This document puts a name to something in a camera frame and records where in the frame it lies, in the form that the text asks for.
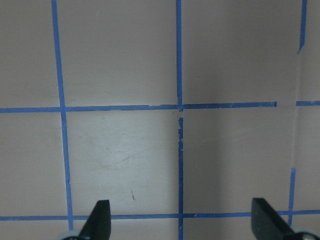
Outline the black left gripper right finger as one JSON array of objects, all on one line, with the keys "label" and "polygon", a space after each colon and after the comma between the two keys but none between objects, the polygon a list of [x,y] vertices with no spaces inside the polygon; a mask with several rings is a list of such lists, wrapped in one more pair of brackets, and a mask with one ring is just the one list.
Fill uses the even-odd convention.
[{"label": "black left gripper right finger", "polygon": [[251,200],[251,231],[257,240],[295,240],[296,234],[264,198]]}]

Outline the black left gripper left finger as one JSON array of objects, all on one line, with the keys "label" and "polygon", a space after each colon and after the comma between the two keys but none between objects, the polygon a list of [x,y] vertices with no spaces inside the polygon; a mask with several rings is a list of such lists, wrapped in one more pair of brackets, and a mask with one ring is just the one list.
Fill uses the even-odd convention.
[{"label": "black left gripper left finger", "polygon": [[98,200],[77,237],[80,240],[108,240],[110,235],[110,201]]}]

